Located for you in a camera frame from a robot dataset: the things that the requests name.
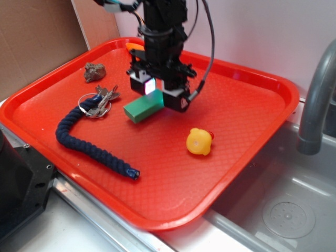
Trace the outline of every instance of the sink drain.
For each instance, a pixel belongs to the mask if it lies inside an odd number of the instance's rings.
[[[311,207],[290,196],[268,201],[262,213],[268,229],[283,238],[303,237],[315,225],[315,215]]]

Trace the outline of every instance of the rubber duck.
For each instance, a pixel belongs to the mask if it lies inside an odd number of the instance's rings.
[[[187,138],[187,149],[197,155],[208,155],[214,135],[206,130],[192,128]]]

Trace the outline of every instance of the navy rope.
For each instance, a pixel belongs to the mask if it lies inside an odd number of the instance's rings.
[[[86,111],[89,111],[90,109],[96,107],[97,103],[101,101],[101,99],[102,97],[100,95],[96,95],[93,98],[88,98],[83,101],[80,106]],[[61,120],[56,130],[56,138],[58,142],[69,149],[80,151],[88,155],[92,159],[104,164],[108,168],[123,176],[136,180],[140,175],[140,171],[133,169],[128,163],[125,163],[124,160],[118,159],[108,151],[102,150],[90,142],[77,139],[69,134],[72,126],[83,115],[84,113],[79,109],[79,106],[77,106]]]

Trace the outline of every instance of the metal key ring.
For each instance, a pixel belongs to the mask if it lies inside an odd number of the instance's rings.
[[[96,96],[96,95],[97,95],[96,93],[87,93],[87,94],[84,94],[82,97],[80,97],[79,100],[78,100],[78,108],[80,109],[80,111],[82,111],[85,114],[85,116],[87,118],[90,118],[90,119],[103,117],[112,108],[112,104],[109,102],[109,107],[108,107],[108,109],[103,114],[97,115],[97,116],[93,116],[93,114],[90,114],[88,111],[86,111],[83,107],[80,106],[81,100],[84,97],[86,97],[86,96]]]

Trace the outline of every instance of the faucet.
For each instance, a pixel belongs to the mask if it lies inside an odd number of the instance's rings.
[[[335,87],[336,39],[325,50],[308,90],[296,144],[302,154],[314,155],[320,151],[322,131],[336,137]]]

